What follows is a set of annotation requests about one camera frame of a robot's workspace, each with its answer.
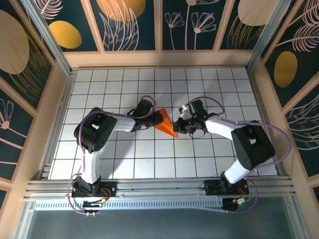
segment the ventilation grille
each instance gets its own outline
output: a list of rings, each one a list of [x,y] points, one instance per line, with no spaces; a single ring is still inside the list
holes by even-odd
[[[79,208],[82,203],[72,203]],[[129,209],[172,209],[190,207],[222,207],[222,199],[156,199],[156,200],[110,200],[105,203],[102,210],[129,210]],[[35,204],[37,211],[71,210],[67,200],[38,200]]]

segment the yellow circle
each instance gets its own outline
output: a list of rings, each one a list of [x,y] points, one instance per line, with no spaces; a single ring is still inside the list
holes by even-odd
[[[145,0],[97,0],[97,3],[106,16],[113,20],[123,21],[126,11],[124,11],[125,7],[122,1],[128,13],[130,14],[130,9],[132,9],[136,18],[138,18],[145,9]]]
[[[298,67],[296,56],[290,51],[284,51],[275,64],[275,82],[281,87],[287,87],[294,79]]]
[[[243,24],[248,26],[265,25],[275,10],[277,3],[278,0],[240,0],[238,17]]]
[[[29,61],[28,36],[17,20],[2,10],[0,29],[0,69],[19,74]]]
[[[81,34],[72,24],[66,21],[54,21],[49,27],[60,46],[73,49],[81,45]]]

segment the flower illustration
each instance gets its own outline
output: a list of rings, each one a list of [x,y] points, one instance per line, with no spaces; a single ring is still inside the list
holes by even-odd
[[[194,6],[196,4],[211,4],[211,3],[216,3],[218,1],[219,0],[186,0],[189,6]]]
[[[172,15],[170,15],[169,12],[165,13],[165,19],[170,28],[183,26],[185,24],[185,22],[182,20],[182,16],[180,15],[180,12],[179,13],[174,12],[172,13]]]
[[[4,100],[0,99],[0,128],[9,128],[12,113],[13,103],[11,101],[8,101],[5,106]]]
[[[192,13],[191,22],[193,23],[194,32],[196,34],[216,30],[216,24],[213,24],[215,22],[213,12],[203,12],[200,18],[198,18],[198,12]]]

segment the grid board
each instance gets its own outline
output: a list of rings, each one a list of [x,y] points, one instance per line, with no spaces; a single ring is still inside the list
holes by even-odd
[[[143,95],[155,98],[156,109],[166,108],[172,121],[179,117],[181,105],[199,96],[220,101],[224,116],[231,120],[261,120],[245,68],[79,70],[49,179],[69,179],[80,170],[82,151],[73,131],[93,107],[125,114]],[[215,102],[202,101],[209,113],[220,112]],[[232,142],[219,135],[173,138],[149,128],[114,131],[101,151],[100,171],[102,179],[214,177],[235,160]],[[277,171],[271,166],[252,176],[258,175],[277,175]]]

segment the orange triangular object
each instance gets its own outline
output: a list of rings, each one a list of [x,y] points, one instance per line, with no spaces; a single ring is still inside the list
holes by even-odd
[[[171,125],[168,113],[165,108],[159,110],[160,114],[163,116],[164,121],[154,127],[164,133],[167,133],[175,138],[177,138],[176,132],[173,131],[173,126]]]

